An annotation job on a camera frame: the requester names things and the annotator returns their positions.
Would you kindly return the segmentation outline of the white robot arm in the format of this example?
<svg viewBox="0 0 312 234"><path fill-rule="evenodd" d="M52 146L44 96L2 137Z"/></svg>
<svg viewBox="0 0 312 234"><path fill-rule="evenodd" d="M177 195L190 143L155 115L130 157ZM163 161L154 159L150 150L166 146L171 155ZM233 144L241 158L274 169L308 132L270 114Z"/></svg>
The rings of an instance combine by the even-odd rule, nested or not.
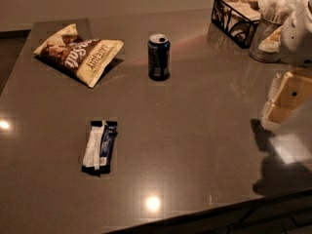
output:
<svg viewBox="0 0 312 234"><path fill-rule="evenodd" d="M262 124L281 125L312 96L312 0L301 0L284 24L259 45L262 51L279 51L292 67L272 80L262 110Z"/></svg>

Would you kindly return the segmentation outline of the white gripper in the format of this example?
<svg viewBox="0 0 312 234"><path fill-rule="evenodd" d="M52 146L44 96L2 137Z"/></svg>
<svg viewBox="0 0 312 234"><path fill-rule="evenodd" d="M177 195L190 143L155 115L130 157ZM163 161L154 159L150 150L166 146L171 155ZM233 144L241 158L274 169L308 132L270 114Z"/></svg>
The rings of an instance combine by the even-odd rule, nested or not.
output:
<svg viewBox="0 0 312 234"><path fill-rule="evenodd" d="M275 74L262 109L263 118L284 123L311 96L312 71L290 64L284 77L281 72Z"/></svg>

